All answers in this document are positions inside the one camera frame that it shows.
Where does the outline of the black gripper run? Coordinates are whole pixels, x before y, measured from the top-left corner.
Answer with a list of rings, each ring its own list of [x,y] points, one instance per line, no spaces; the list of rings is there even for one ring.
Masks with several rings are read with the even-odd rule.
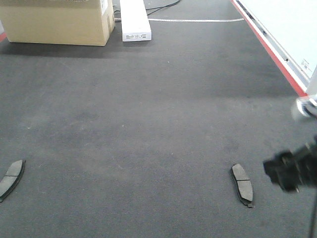
[[[317,137],[295,151],[284,150],[263,161],[265,174],[272,184],[285,192],[299,187],[317,187]]]

